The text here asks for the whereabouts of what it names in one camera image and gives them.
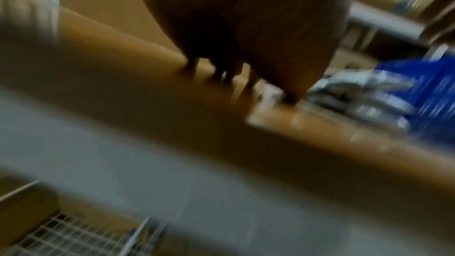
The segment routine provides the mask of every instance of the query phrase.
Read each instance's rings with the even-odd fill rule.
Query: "hand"
[[[421,40],[455,46],[455,0],[434,0],[419,20],[428,25],[420,35]]]

